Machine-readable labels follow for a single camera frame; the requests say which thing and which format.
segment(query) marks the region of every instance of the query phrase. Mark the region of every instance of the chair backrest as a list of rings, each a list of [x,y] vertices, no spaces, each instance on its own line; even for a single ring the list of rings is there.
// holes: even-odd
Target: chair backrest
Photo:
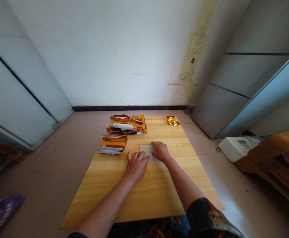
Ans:
[[[289,131],[272,135],[248,152],[247,157],[265,172],[276,165],[274,158],[289,151]]]

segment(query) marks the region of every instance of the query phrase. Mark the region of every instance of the white paper sheet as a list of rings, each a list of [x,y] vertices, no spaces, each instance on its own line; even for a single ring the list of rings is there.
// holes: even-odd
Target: white paper sheet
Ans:
[[[151,162],[151,163],[157,163],[158,162],[158,159],[152,155],[152,152],[155,151],[154,145],[140,145],[140,151],[145,152],[143,157],[146,157],[148,155],[150,156],[150,159],[148,162]]]

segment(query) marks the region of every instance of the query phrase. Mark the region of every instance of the patterned clothing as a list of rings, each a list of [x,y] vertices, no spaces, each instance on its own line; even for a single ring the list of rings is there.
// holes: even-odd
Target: patterned clothing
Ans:
[[[116,223],[109,238],[168,238],[168,237],[244,237],[207,198],[193,202],[187,216],[167,217],[152,220]],[[87,238],[80,233],[72,233],[68,238]]]

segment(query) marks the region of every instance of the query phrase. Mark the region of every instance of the white wall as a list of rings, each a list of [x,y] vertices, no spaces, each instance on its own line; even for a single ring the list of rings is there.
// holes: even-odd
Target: white wall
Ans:
[[[289,98],[250,130],[258,136],[269,136],[289,130]]]
[[[185,105],[178,74],[202,0],[7,0],[72,106]],[[210,79],[250,0],[218,0],[195,81]]]

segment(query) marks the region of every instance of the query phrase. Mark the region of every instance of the light wood tabletop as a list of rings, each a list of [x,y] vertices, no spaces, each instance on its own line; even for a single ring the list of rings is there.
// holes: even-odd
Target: light wood tabletop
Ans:
[[[109,193],[123,177],[126,155],[138,152],[140,145],[151,141],[167,144],[171,156],[183,168],[205,196],[219,210],[224,210],[206,171],[181,127],[171,126],[165,117],[145,117],[149,130],[144,135],[128,136],[127,146],[119,156],[96,152],[78,188],[61,225],[62,229],[77,226],[96,204]],[[115,222],[184,215],[185,211],[176,193],[166,166],[158,161],[148,163],[147,171],[132,188]]]

